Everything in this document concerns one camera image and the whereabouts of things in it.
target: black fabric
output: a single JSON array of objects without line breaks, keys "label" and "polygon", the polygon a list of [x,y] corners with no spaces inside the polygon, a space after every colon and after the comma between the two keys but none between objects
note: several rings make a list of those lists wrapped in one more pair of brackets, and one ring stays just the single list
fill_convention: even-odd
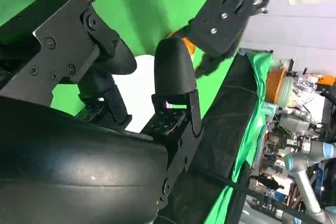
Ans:
[{"label": "black fabric", "polygon": [[155,223],[203,223],[223,187],[192,170],[228,178],[257,102],[254,71],[247,57],[236,56],[219,92],[203,118],[204,136],[191,164],[169,196]]},{"label": "black fabric", "polygon": [[[243,166],[241,167],[238,183],[244,187],[248,187],[249,180],[251,174],[251,167],[248,162],[244,162]],[[240,209],[243,209],[244,203],[246,200],[246,195],[239,192],[233,191],[229,207],[227,209],[227,214],[225,218],[224,224],[238,224],[240,221]]]}]

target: black metal bracket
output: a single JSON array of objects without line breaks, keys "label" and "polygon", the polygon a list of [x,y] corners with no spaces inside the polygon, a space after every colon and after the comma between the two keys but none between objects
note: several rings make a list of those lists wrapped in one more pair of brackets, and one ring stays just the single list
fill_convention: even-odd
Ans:
[{"label": "black metal bracket", "polygon": [[177,34],[205,53],[219,56],[231,47],[255,14],[254,1],[207,0],[195,18]]},{"label": "black metal bracket", "polygon": [[124,129],[132,117],[111,75],[137,63],[94,1],[36,0],[1,26],[0,95],[50,106],[57,84],[78,84],[86,105],[79,118]]},{"label": "black metal bracket", "polygon": [[[197,89],[184,95],[162,97],[152,95],[155,114],[141,133],[150,135],[164,145],[168,152],[166,178],[162,187],[159,208],[167,198],[182,171],[189,169],[203,136],[200,103]],[[186,109],[168,109],[166,103],[185,105]]]}]

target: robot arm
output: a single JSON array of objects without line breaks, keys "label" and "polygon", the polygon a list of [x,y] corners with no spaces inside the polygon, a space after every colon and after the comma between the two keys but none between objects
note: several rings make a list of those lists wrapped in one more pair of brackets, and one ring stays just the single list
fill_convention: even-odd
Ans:
[{"label": "robot arm", "polygon": [[328,144],[305,139],[302,151],[291,153],[284,157],[286,169],[294,175],[298,189],[302,194],[307,208],[307,214],[321,223],[335,223],[336,214],[333,211],[321,209],[315,193],[310,185],[306,170],[308,167],[323,160],[336,157],[336,144]]}]

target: green cloth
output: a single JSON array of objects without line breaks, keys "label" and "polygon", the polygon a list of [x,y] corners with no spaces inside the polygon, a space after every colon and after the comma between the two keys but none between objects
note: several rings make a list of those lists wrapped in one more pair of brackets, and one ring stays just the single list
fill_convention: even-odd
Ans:
[{"label": "green cloth", "polygon": [[[0,25],[34,0],[0,0]],[[187,24],[206,0],[96,0],[94,8],[130,47],[135,55],[154,54],[160,39]],[[202,52],[197,50],[195,62]],[[198,82],[201,112],[205,114],[228,71],[230,60],[210,77]],[[76,86],[59,85],[52,107],[75,115],[83,107]]]},{"label": "green cloth", "polygon": [[[258,101],[255,105],[254,111],[248,123],[247,129],[240,144],[240,148],[235,160],[232,171],[232,181],[237,182],[239,178],[240,169],[245,161],[250,165],[253,162],[258,137],[263,125],[265,124],[265,116],[261,112],[265,94],[266,94],[266,79],[270,68],[271,54],[248,54],[248,58],[255,72],[255,80],[257,83]],[[225,187],[218,197],[214,207],[210,211],[205,223],[206,224],[223,224],[226,218],[227,209],[233,193],[232,188]]]}]

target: white wall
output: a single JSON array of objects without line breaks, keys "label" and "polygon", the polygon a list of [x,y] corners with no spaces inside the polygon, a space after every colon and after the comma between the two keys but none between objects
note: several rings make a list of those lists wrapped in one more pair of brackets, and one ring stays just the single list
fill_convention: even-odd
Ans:
[{"label": "white wall", "polygon": [[300,6],[270,0],[267,10],[250,19],[241,47],[272,49],[276,59],[293,58],[295,70],[336,76],[336,0]]}]

